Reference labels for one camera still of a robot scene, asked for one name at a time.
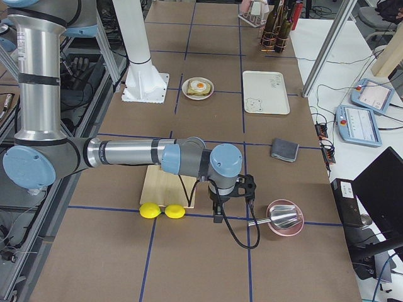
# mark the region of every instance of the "yellow lemon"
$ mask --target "yellow lemon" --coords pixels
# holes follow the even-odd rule
[[[184,216],[184,208],[180,204],[170,204],[165,209],[165,215],[170,218],[182,218]]]
[[[144,203],[140,207],[140,215],[144,218],[155,218],[161,214],[161,209],[155,203]]]

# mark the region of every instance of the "wooden cutting board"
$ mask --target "wooden cutting board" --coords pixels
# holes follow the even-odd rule
[[[195,177],[182,176],[182,180],[190,197],[191,189],[196,181]],[[159,206],[181,204],[184,208],[195,207],[195,195],[190,207],[183,191],[181,181],[177,175],[161,170],[159,165],[150,165],[145,175],[140,204],[155,203]]]

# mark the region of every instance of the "white plate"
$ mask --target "white plate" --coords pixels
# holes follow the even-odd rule
[[[207,96],[189,96],[186,94],[186,91],[188,91],[189,81],[202,81],[202,82],[209,83],[212,87],[212,90],[210,91],[210,93]],[[214,85],[213,85],[212,81],[210,81],[204,77],[191,77],[190,79],[187,79],[186,81],[184,81],[184,83],[182,84],[182,92],[187,98],[194,99],[195,101],[201,101],[202,99],[206,99],[213,94]]]

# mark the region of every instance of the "toast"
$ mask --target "toast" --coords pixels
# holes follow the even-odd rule
[[[203,82],[206,85],[206,89],[203,91],[195,91],[191,88],[191,83],[194,81],[189,81],[188,90],[186,92],[189,96],[208,96],[212,90],[212,87],[209,83]]]

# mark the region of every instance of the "black monitor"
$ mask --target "black monitor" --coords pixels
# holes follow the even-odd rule
[[[388,249],[403,260],[403,159],[389,147],[352,183],[353,191],[386,241],[373,255]]]

